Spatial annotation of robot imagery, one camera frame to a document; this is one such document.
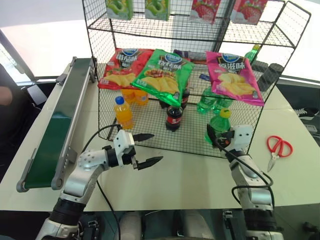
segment orange juice bottle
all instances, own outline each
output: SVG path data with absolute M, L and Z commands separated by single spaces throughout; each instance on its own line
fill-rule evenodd
M 117 96 L 115 102 L 114 112 L 118 123 L 122 125 L 123 129 L 131 129 L 134 126 L 134 121 L 129 104 L 122 96 Z
M 142 90 L 134 90 L 135 101 L 137 104 L 144 106 L 148 103 L 148 93 Z
M 122 96 L 128 104 L 132 104 L 135 101 L 135 90 L 133 89 L 121 89 Z

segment table surface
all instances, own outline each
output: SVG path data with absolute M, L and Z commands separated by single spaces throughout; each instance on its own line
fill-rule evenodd
M 0 184 L 0 210 L 51 211 L 59 190 L 35 188 L 25 193 L 16 191 L 28 158 L 37 147 L 51 118 L 61 92 L 56 85 L 41 113 L 26 135 Z M 98 129 L 98 88 L 89 83 L 79 114 L 71 147 L 78 153 Z M 276 206 L 320 202 L 320 148 L 299 120 L 284 96 L 275 87 L 259 120 L 250 155 L 262 171 L 267 172 L 271 154 L 266 146 L 270 135 L 278 135 L 294 147 L 290 157 L 280 159 L 269 173 Z M 89 149 L 101 149 L 111 142 L 95 137 Z M 131 165 L 103 172 L 99 182 L 117 211 L 169 209 L 239 208 L 231 195 L 235 186 L 226 159 L 136 146 L 136 157 L 163 159 L 142 171 Z M 85 211 L 109 211 L 96 187 Z

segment green plastic bottle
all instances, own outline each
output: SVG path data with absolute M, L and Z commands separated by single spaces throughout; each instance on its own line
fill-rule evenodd
M 223 108 L 220 111 L 219 115 L 214 116 L 210 120 L 210 126 L 214 129 L 215 135 L 224 133 L 229 131 L 230 129 L 230 122 L 229 118 L 231 115 L 231 111 L 227 108 Z M 205 132 L 204 139 L 212 144 L 212 141 L 210 140 L 208 136 L 208 132 Z
M 213 106 L 213 113 L 218 115 L 221 109 L 227 109 L 230 107 L 234 100 L 231 98 L 218 98 L 215 105 Z
M 250 64 L 254 61 L 254 59 L 256 58 L 257 54 L 258 54 L 258 51 L 260 49 L 260 45 L 259 44 L 255 44 L 252 48 L 251 51 L 247 52 L 244 56 L 246 58 L 249 59 L 250 61 Z
M 196 105 L 198 113 L 205 114 L 213 108 L 214 104 L 218 100 L 214 92 L 211 91 L 211 86 L 207 87 L 201 96 L 200 101 Z

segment wire mesh shelf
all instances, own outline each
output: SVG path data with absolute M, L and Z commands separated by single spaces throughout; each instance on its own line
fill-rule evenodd
M 234 24 L 230 21 L 234 1 L 221 0 L 214 24 L 202 24 L 189 20 L 192 0 L 171 0 L 168 21 L 146 19 L 145 0 L 133 1 L 134 15 L 131 20 L 108 18 L 105 0 L 82 0 L 92 56 L 97 59 L 98 78 L 103 76 L 106 64 L 116 48 L 163 49 L 167 52 L 177 49 L 204 53 L 219 52 L 222 47 L 225 49 L 225 44 L 234 44 L 240 53 L 228 49 L 224 52 L 243 56 L 252 48 L 252 44 L 259 44 L 260 50 L 252 68 L 263 100 L 267 101 L 279 77 L 269 76 L 267 81 L 262 81 L 261 76 L 266 67 L 260 66 L 258 61 L 267 66 L 278 64 L 285 68 L 299 44 L 311 14 L 290 1 L 269 0 L 257 25 Z M 213 117 L 213 111 L 207 114 L 197 112 L 196 103 L 204 89 L 210 86 L 210 82 L 199 78 L 200 74 L 208 75 L 206 65 L 197 65 L 189 77 L 188 105 L 183 111 L 181 126 L 175 132 L 166 130 L 167 113 L 165 109 L 161 109 L 155 97 L 149 96 L 146 106 L 135 103 L 131 106 L 135 125 L 129 131 L 134 134 L 155 135 L 145 142 L 139 142 L 139 145 L 220 156 L 220 152 L 213 150 L 204 139 L 206 124 Z M 116 122 L 114 99 L 120 95 L 120 91 L 99 89 L 99 128 Z M 263 107 L 234 100 L 229 109 L 232 111 L 229 119 L 231 125 L 249 124 L 256 130 Z M 99 136 L 113 140 L 115 134 L 116 129 L 106 129 Z

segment snack bag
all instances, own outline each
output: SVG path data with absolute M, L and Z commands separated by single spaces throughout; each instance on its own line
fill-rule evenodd
M 230 16 L 234 24 L 257 25 L 268 0 L 236 0 Z
M 170 1 L 145 0 L 145 18 L 168 21 L 170 17 Z
M 156 49 L 132 85 L 171 106 L 180 107 L 193 67 L 193 63 L 178 54 Z
M 246 57 L 207 51 L 206 63 L 213 93 L 251 105 L 264 105 L 256 77 Z
M 154 51 L 151 49 L 117 48 L 106 64 L 100 89 L 136 89 L 130 84 L 141 72 Z
M 214 24 L 221 0 L 193 0 L 190 20 L 201 24 Z
M 133 0 L 105 0 L 105 4 L 111 19 L 130 20 L 134 15 Z

